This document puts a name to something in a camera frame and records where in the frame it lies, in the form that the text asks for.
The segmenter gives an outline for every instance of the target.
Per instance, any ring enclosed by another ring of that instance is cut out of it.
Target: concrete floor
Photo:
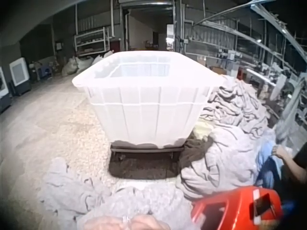
[[[144,174],[149,180],[175,177],[165,161],[128,160],[111,163],[109,170],[109,142],[72,78],[35,85],[0,116],[1,212],[5,210],[18,229],[57,228],[36,198],[54,157],[65,158],[80,173],[102,177],[108,186]]]

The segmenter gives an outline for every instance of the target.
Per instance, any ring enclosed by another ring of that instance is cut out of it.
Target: gray fabric
[[[301,78],[294,89],[290,102],[285,107],[280,119],[275,126],[276,143],[285,145],[290,134],[290,129],[294,125],[295,115],[297,113],[298,103],[300,102],[300,93],[306,83],[304,78]]]
[[[213,92],[201,114],[210,121],[240,127],[251,139],[258,139],[268,125],[266,108],[256,97],[251,85],[227,77]]]
[[[152,214],[172,230],[199,230],[190,218],[191,203],[174,185],[151,184],[143,190],[129,187],[111,195],[99,179],[74,173],[62,158],[53,160],[39,198],[58,216],[62,230],[82,230],[94,217],[132,218],[137,214]]]
[[[176,186],[187,199],[194,200],[253,185],[258,152],[254,146],[254,141],[239,127],[216,124],[207,142],[187,142]]]
[[[104,203],[110,190],[99,179],[83,177],[55,158],[46,173],[39,200],[58,217],[61,230],[77,228],[80,217]]]

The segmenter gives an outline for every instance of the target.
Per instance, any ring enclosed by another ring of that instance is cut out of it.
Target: blue fabric
[[[294,201],[287,201],[284,204],[282,204],[282,210],[285,216],[289,215],[293,211],[294,208],[295,208]]]
[[[283,161],[276,156],[272,156],[274,141],[265,142],[256,158],[258,177],[255,185],[263,188],[275,189],[278,193],[282,191],[281,185],[281,167]]]

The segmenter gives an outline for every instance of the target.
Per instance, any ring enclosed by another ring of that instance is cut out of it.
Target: cart base
[[[160,160],[170,158],[173,162],[179,160],[184,147],[165,148],[165,149],[126,149],[113,147],[111,145],[112,161],[122,161],[123,159],[146,159]]]

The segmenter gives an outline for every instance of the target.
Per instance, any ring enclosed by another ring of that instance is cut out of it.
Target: air cooler
[[[97,62],[72,83],[86,92],[112,146],[163,149],[184,144],[223,81],[179,53],[127,51]]]
[[[29,72],[26,61],[23,57],[13,61],[10,64],[12,79],[14,82],[15,90],[18,95],[31,90],[31,83],[29,81]]]
[[[11,105],[11,97],[4,78],[2,67],[0,67],[0,112],[4,111]]]

